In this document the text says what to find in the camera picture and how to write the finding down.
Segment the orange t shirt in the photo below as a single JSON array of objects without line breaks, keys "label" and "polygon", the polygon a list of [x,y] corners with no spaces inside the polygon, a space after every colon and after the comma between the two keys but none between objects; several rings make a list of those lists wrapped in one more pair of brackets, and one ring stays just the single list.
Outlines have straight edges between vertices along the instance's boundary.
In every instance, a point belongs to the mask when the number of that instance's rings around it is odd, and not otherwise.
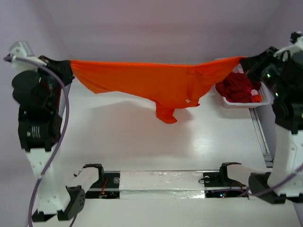
[{"label": "orange t shirt", "polygon": [[75,77],[95,94],[122,92],[153,101],[156,116],[176,123],[176,109],[199,106],[199,99],[224,80],[243,57],[198,65],[72,60]]}]

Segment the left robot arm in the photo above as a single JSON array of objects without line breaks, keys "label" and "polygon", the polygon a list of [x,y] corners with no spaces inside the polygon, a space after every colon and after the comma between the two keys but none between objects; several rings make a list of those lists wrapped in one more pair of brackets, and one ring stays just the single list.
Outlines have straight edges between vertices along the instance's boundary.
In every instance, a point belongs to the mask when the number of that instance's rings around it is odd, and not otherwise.
[{"label": "left robot arm", "polygon": [[83,210],[86,192],[105,181],[101,164],[86,164],[70,184],[63,179],[61,143],[70,115],[69,91],[74,80],[69,61],[46,57],[6,58],[18,74],[12,80],[19,104],[18,137],[36,183],[28,210],[28,225],[53,217],[74,222]]}]

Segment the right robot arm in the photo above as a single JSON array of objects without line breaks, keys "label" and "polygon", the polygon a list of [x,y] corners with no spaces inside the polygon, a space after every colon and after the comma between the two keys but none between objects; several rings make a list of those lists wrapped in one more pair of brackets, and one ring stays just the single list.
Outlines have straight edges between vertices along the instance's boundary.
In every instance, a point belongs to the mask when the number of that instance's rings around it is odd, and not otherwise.
[{"label": "right robot arm", "polygon": [[270,47],[260,55],[241,60],[248,78],[261,81],[273,96],[276,151],[271,172],[257,173],[240,163],[223,163],[222,185],[234,180],[271,204],[303,201],[303,46]]}]

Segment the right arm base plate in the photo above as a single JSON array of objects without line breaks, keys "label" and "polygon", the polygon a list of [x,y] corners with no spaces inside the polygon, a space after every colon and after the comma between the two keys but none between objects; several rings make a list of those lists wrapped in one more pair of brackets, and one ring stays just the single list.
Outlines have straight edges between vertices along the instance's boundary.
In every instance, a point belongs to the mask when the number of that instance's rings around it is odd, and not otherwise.
[{"label": "right arm base plate", "polygon": [[245,184],[223,177],[219,172],[203,172],[198,182],[204,186],[206,198],[248,197]]}]

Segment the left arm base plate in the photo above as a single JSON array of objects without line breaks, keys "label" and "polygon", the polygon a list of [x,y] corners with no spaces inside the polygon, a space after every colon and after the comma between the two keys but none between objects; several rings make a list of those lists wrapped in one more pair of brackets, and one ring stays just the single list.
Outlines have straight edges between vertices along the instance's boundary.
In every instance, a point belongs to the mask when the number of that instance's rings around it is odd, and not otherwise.
[{"label": "left arm base plate", "polygon": [[[84,183],[89,178],[89,174],[79,173],[74,175],[74,180],[76,181],[76,187],[69,186],[68,191],[71,199],[76,197],[79,193],[77,188],[80,183]],[[120,172],[105,172],[104,181],[96,181],[86,192],[86,199],[118,199],[120,196],[119,190],[120,183]]]}]

